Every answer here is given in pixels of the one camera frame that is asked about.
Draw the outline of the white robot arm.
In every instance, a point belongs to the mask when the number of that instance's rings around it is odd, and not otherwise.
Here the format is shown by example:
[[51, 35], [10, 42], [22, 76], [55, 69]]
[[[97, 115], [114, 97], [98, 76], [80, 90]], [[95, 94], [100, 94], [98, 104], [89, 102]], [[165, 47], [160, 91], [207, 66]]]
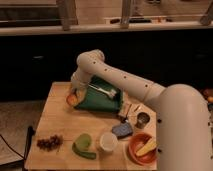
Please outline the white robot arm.
[[74, 90], [97, 76], [156, 113], [157, 171], [213, 171], [211, 113], [198, 90], [186, 84], [164, 87], [111, 67], [100, 50], [81, 53], [77, 65]]

